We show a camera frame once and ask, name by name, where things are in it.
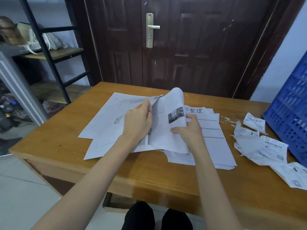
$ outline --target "blue plastic basket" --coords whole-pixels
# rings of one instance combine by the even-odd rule
[[[263,118],[295,158],[307,167],[307,52]]]

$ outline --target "person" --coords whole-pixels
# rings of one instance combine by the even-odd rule
[[[85,229],[107,192],[117,170],[133,152],[152,124],[152,106],[145,99],[125,114],[122,135],[112,148],[59,200],[32,230]],[[201,204],[207,230],[242,229],[210,159],[196,115],[186,114],[187,127],[174,127],[195,159]],[[154,229],[153,212],[145,202],[137,202],[125,216],[122,229]],[[193,229],[185,213],[169,209],[162,229]]]

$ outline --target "wooden table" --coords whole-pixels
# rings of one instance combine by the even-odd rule
[[[83,160],[91,139],[78,138],[113,92],[142,96],[167,90],[101,82],[10,149],[50,184],[61,179],[76,183],[98,161]],[[269,104],[184,93],[185,104],[213,108],[236,160],[233,170],[218,170],[224,189],[241,223],[250,229],[307,229],[307,191],[290,188],[268,166],[258,166],[233,147],[234,123],[247,112],[256,117]],[[267,126],[272,138],[276,135]],[[168,163],[160,151],[131,153],[114,178],[109,192],[202,215],[195,167]]]

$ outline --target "forearm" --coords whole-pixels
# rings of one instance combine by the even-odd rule
[[[197,181],[207,229],[242,229],[205,143],[192,148],[191,152],[195,158]]]
[[[85,229],[133,144],[120,136],[113,147],[32,228]]]

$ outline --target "left hand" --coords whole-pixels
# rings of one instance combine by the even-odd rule
[[[124,131],[122,135],[127,139],[131,139],[136,146],[149,132],[152,122],[152,106],[148,99],[142,104],[127,111],[125,114]]]

